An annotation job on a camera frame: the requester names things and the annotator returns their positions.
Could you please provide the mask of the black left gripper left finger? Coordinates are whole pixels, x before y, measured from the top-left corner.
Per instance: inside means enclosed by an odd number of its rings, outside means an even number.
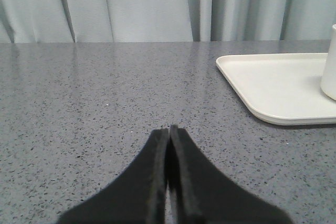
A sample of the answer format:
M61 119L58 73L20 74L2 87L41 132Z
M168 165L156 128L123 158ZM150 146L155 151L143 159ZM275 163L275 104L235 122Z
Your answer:
M109 186L68 210L58 223L164 223L168 129L154 130Z

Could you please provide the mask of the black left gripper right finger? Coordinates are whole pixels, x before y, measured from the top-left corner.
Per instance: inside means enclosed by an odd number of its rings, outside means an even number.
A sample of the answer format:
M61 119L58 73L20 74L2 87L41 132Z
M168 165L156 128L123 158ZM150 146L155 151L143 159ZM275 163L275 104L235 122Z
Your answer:
M242 189L198 149L185 129L170 128L170 189L177 223L290 223L288 215Z

